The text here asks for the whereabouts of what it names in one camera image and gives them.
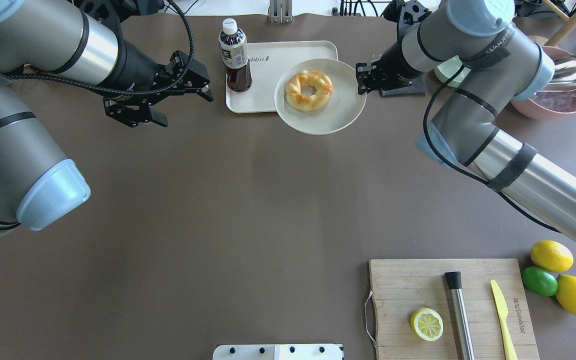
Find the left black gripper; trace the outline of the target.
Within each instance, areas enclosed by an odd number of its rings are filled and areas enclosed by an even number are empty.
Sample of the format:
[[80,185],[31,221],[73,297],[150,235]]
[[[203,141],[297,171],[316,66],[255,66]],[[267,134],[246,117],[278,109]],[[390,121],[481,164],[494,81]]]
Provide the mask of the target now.
[[169,64],[158,64],[140,50],[120,50],[115,68],[103,80],[103,109],[120,123],[154,123],[166,128],[168,118],[151,105],[169,96],[196,94],[214,101],[207,68],[176,50]]

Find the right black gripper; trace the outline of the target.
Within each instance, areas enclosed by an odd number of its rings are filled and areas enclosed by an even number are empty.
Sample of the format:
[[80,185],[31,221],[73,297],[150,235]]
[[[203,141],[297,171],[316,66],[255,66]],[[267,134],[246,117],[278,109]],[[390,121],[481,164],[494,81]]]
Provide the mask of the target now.
[[388,91],[404,88],[418,77],[419,71],[407,62],[402,44],[398,42],[384,51],[379,59],[355,64],[358,95],[383,89]]

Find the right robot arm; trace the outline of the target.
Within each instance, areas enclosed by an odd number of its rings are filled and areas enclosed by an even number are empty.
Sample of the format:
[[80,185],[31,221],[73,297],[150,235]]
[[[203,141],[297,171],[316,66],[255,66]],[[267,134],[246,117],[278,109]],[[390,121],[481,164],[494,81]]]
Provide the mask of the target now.
[[494,125],[551,82],[553,60],[514,25],[512,0],[443,0],[378,59],[357,63],[358,94],[402,87],[458,57],[470,70],[419,138],[426,153],[576,242],[576,177]]

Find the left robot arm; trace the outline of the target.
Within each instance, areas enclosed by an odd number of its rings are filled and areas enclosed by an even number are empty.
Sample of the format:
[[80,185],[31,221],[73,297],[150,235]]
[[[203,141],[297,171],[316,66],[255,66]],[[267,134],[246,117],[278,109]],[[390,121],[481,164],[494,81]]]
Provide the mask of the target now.
[[[156,63],[126,41],[121,23],[166,4],[182,19],[189,53]],[[42,80],[94,92],[108,117],[134,128],[167,117],[153,105],[196,94],[213,101],[206,67],[194,60],[186,15],[164,0],[0,0],[0,237],[39,231],[86,202],[90,187],[13,82]]]

